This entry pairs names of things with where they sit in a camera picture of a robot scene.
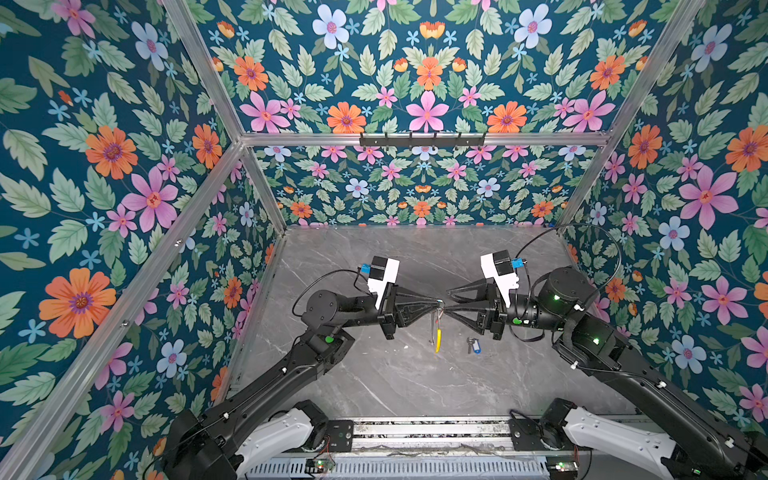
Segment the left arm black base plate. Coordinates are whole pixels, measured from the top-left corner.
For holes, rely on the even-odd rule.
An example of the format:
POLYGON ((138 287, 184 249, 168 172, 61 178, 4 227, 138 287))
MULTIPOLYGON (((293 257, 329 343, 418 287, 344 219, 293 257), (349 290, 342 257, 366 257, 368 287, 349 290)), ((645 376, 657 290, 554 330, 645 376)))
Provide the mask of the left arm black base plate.
POLYGON ((355 422, 352 420, 329 420, 314 427, 307 441, 301 446, 304 452, 329 451, 347 453, 352 450, 355 422))

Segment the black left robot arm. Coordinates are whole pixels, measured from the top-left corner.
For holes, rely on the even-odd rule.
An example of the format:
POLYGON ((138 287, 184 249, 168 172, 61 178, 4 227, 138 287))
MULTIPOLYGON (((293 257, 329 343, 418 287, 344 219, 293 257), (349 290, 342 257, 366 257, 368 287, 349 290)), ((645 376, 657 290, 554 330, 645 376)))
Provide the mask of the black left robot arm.
POLYGON ((318 380, 354 343, 347 328, 378 324, 387 339, 438 309, 440 300, 387 284, 376 295, 345 297, 315 292, 301 316, 307 330, 287 355, 232 398, 172 422, 158 464, 169 479, 237 479, 259 463, 324 439, 328 418, 311 401, 274 413, 289 397, 318 380))

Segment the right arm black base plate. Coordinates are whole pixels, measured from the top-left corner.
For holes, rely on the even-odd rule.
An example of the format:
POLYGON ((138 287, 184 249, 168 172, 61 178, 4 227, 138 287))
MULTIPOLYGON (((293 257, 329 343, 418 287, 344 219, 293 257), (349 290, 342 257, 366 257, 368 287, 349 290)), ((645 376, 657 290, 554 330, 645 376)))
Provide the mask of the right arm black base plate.
POLYGON ((510 439, 515 451, 579 452, 589 451, 569 440, 552 424, 542 426, 538 419, 511 410, 508 419, 510 439))

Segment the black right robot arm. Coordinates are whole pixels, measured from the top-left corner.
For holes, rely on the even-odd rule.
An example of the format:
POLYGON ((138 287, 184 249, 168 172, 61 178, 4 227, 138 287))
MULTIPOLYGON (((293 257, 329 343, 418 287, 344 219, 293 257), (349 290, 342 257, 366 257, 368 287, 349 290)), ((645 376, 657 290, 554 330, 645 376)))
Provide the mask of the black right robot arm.
POLYGON ((454 303, 446 315, 495 339, 508 326, 552 332, 554 350, 573 369, 622 395, 660 429, 646 432, 604 420, 557 398, 537 422, 545 446, 600 450, 664 479, 755 479, 766 469, 765 435, 742 432, 707 412, 615 327, 587 312, 597 291, 579 270, 555 269, 525 296, 513 291, 510 278, 449 290, 454 303))

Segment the large black yellow keyring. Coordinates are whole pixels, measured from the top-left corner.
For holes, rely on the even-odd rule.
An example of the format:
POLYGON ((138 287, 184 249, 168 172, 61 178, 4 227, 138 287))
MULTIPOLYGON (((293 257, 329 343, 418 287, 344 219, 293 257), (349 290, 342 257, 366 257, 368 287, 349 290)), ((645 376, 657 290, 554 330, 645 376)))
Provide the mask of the large black yellow keyring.
POLYGON ((429 344, 435 354, 441 351, 442 345, 442 328, 441 320, 444 314, 445 304, 439 300, 435 309, 430 314, 430 339, 429 344))

